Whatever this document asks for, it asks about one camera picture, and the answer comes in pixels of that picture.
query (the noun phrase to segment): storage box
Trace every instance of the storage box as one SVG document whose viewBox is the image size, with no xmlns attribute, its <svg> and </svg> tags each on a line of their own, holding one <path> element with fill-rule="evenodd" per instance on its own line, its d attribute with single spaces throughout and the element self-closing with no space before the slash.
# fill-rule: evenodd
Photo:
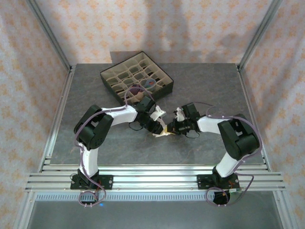
<svg viewBox="0 0 305 229">
<path fill-rule="evenodd" d="M 129 91 L 128 104 L 139 102 L 146 93 L 158 101 L 173 92 L 173 79 L 144 52 L 102 71 L 101 78 L 121 105 L 125 104 L 126 90 L 133 85 L 142 85 L 147 92 Z"/>
</svg>

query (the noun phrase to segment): floral wall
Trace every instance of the floral wall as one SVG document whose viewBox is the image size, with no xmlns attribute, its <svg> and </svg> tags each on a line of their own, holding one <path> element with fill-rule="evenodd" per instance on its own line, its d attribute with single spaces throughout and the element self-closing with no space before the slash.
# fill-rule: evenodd
<svg viewBox="0 0 305 229">
<path fill-rule="evenodd" d="M 37 172 L 66 69 L 24 0 L 0 1 L 0 228 Z"/>
<path fill-rule="evenodd" d="M 303 0 L 284 0 L 243 72 L 272 169 L 283 171 L 300 225 L 305 225 L 304 12 Z"/>
<path fill-rule="evenodd" d="M 37 0 L 70 64 L 238 63 L 271 0 Z"/>
</svg>

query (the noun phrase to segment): gray marble surface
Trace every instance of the gray marble surface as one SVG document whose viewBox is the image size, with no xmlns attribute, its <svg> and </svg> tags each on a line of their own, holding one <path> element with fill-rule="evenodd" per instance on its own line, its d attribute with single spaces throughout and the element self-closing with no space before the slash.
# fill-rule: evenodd
<svg viewBox="0 0 305 229">
<path fill-rule="evenodd" d="M 105 88 L 100 72 L 111 64 L 78 64 L 64 109 L 51 164 L 79 164 L 80 154 L 73 147 L 73 129 L 92 104 L 111 108 L 120 106 Z M 189 102 L 216 105 L 214 115 L 244 114 L 250 120 L 244 93 L 234 64 L 171 63 L 160 64 L 173 79 L 173 93 L 157 104 L 167 112 L 169 123 L 173 111 Z M 208 108 L 196 105 L 200 114 Z M 126 164 L 217 164 L 225 153 L 220 135 L 201 133 L 199 138 L 164 136 L 155 138 L 147 130 L 133 131 L 128 124 L 113 126 L 99 149 L 99 165 Z M 261 156 L 248 164 L 263 163 Z"/>
</svg>

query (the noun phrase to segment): wall panel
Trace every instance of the wall panel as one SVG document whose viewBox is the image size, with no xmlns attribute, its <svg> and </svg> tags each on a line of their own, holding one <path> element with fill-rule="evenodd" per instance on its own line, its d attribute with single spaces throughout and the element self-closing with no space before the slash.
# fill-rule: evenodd
<svg viewBox="0 0 305 229">
<path fill-rule="evenodd" d="M 70 64 L 240 62 L 271 0 L 38 0 Z"/>
<path fill-rule="evenodd" d="M 0 228 L 12 228 L 66 70 L 24 0 L 0 2 Z"/>
<path fill-rule="evenodd" d="M 305 225 L 305 2 L 283 1 L 243 76 L 272 169 Z"/>
</svg>

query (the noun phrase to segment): purple cable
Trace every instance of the purple cable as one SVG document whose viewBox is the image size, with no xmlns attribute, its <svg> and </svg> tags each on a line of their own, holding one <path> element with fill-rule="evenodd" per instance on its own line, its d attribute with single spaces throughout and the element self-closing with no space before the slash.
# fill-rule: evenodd
<svg viewBox="0 0 305 229">
<path fill-rule="evenodd" d="M 245 155 L 244 157 L 242 157 L 242 159 L 240 160 L 239 163 L 237 163 L 237 165 L 233 168 L 233 172 L 235 174 L 237 174 L 238 176 L 249 176 L 249 177 L 252 177 L 252 179 L 250 180 L 248 186 L 245 188 L 244 192 L 236 199 L 236 201 L 234 201 L 232 204 L 225 204 L 225 205 L 217 205 L 217 204 L 214 204 L 212 202 L 210 202 L 207 198 L 207 194 L 210 190 L 212 189 L 217 189 L 217 190 L 221 190 L 223 193 L 225 193 L 225 191 L 222 189 L 222 188 L 218 188 L 218 187 L 211 187 L 209 189 L 207 189 L 206 193 L 205 193 L 205 196 L 206 196 L 206 201 L 210 204 L 210 205 L 213 205 L 215 207 L 226 207 L 226 206 L 231 206 L 233 204 L 235 204 L 237 201 L 239 201 L 247 192 L 247 190 L 249 189 L 249 187 L 251 186 L 253 180 L 254 180 L 254 175 L 251 175 L 251 174 L 241 174 L 241 173 L 236 173 L 236 170 L 238 169 L 238 167 L 244 162 L 245 159 L 247 158 L 250 158 L 250 157 L 253 157 L 255 156 L 256 154 L 258 154 L 259 152 L 262 151 L 262 148 L 263 148 L 263 142 L 262 142 L 262 138 L 261 138 L 261 135 L 259 134 L 258 130 L 255 128 L 255 126 L 250 123 L 248 120 L 244 119 L 244 118 L 241 118 L 241 117 L 237 117 L 237 116 L 211 116 L 209 114 L 209 110 L 214 108 L 215 106 L 211 106 L 210 108 L 208 108 L 206 110 L 206 116 L 209 117 L 209 118 L 213 118 L 213 119 L 238 119 L 246 124 L 248 124 L 255 132 L 257 138 L 258 138 L 258 142 L 259 142 L 259 147 L 258 149 L 253 153 L 253 154 L 250 154 L 250 155 Z"/>
<path fill-rule="evenodd" d="M 84 169 L 84 161 L 83 161 L 83 154 L 84 154 L 84 147 L 82 147 L 82 146 L 80 146 L 79 144 L 78 144 L 78 141 L 77 141 L 77 137 L 78 137 L 78 135 L 80 134 L 80 132 L 83 130 L 83 128 L 94 118 L 94 117 L 96 117 L 96 116 L 98 116 L 98 115 L 100 115 L 100 114 L 103 114 L 103 113 L 105 113 L 105 112 L 112 112 L 112 111 L 123 111 L 123 110 L 125 110 L 126 108 L 127 108 L 127 106 L 128 106 L 128 104 L 127 104 L 127 93 L 131 90 L 131 89 L 133 89 L 133 88 L 137 88 L 137 89 L 140 89 L 140 90 L 142 90 L 142 91 L 147 91 L 144 87 L 130 87 L 130 88 L 128 88 L 127 89 L 127 91 L 125 92 L 125 95 L 124 95 L 124 101 L 125 101 L 125 106 L 124 107 L 121 107 L 121 108 L 114 108 L 114 109 L 107 109 L 107 110 L 102 110 L 102 111 L 99 111 L 99 112 L 97 112 L 97 113 L 95 113 L 95 114 L 93 114 L 93 115 L 91 115 L 81 126 L 80 126 L 80 128 L 78 129 L 78 131 L 76 132 L 76 134 L 75 134 L 75 137 L 74 137 L 74 145 L 76 146 L 76 147 L 78 147 L 79 149 L 80 149 L 80 151 L 81 151 L 81 167 L 82 167 L 82 170 L 84 171 L 84 174 L 85 174 L 85 176 L 86 176 L 86 178 L 89 180 L 89 181 L 91 181 L 93 184 L 95 184 L 97 187 L 99 187 L 103 192 L 104 192 L 104 196 L 100 199 L 100 200 L 98 200 L 97 202 L 95 202 L 94 204 L 90 204 L 90 207 L 93 207 L 93 206 L 95 206 L 95 205 L 98 205 L 98 204 L 100 204 L 105 198 L 106 198 L 106 190 L 104 189 L 104 187 L 103 186 L 101 186 L 100 184 L 98 184 L 98 183 L 96 183 L 94 180 L 92 180 L 90 177 L 89 177 L 89 175 L 88 175 L 88 173 L 87 173 L 87 171 Z M 82 195 L 84 195 L 85 193 L 90 193 L 90 194 L 92 194 L 96 199 L 98 199 L 98 196 L 96 195 L 96 193 L 94 193 L 94 192 L 91 192 L 91 191 L 85 191 L 85 192 L 81 192 L 80 193 L 80 195 L 78 196 L 78 202 L 79 202 L 79 204 L 81 204 L 82 206 L 87 206 L 87 204 L 83 204 L 82 202 L 81 202 L 81 196 Z"/>
</svg>

